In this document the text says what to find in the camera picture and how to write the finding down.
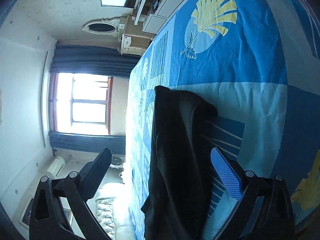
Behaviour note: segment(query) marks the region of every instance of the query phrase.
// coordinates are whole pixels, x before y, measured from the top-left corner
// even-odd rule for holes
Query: yellow fan pattern
[[[230,0],[220,6],[224,1],[199,0],[197,2],[197,9],[193,11],[191,17],[195,18],[194,23],[197,25],[199,32],[205,32],[211,38],[215,36],[216,31],[224,36],[228,32],[228,29],[223,26],[223,23],[236,23],[237,13],[229,13],[229,11],[237,9],[235,0]]]
[[[317,207],[320,204],[320,150],[307,179],[302,179],[296,192],[291,197],[291,203],[298,202],[302,210]]]

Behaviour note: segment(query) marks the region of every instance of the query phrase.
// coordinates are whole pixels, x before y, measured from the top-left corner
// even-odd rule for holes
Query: curtain
[[[121,55],[116,49],[57,45],[54,51],[51,73],[86,73],[129,78],[140,56]]]
[[[49,138],[53,148],[98,153],[108,147],[112,154],[125,154],[125,136],[49,132]]]

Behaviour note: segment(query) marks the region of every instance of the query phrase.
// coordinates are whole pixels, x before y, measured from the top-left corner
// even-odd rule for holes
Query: wall
[[[94,160],[99,153],[91,153],[91,152],[82,152],[82,151],[74,151],[68,149],[59,149],[55,148],[55,155],[61,156],[66,163],[68,163],[72,159],[81,159],[86,160],[87,162]],[[124,157],[123,155],[114,154],[113,156]]]
[[[111,98],[111,135],[125,135],[129,79],[113,78]]]
[[[0,29],[3,121],[0,126],[0,201],[10,218],[39,169],[53,157],[48,138],[47,96],[41,99],[41,86],[45,65],[43,93],[46,95],[55,43],[54,38],[17,6],[12,8]]]

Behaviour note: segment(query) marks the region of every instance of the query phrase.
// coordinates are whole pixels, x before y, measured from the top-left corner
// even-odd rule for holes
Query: bed
[[[306,0],[188,0],[171,17],[129,81],[124,172],[138,240],[157,85],[213,104],[218,117],[202,124],[204,150],[219,146],[261,177],[281,174],[297,225],[314,211],[320,202],[319,30]],[[234,205],[215,178],[203,239],[212,239]]]

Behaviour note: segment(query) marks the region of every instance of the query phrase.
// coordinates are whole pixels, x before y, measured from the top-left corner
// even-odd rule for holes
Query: air conditioner
[[[65,164],[64,159],[61,156],[57,156],[47,169],[49,178],[56,179]]]

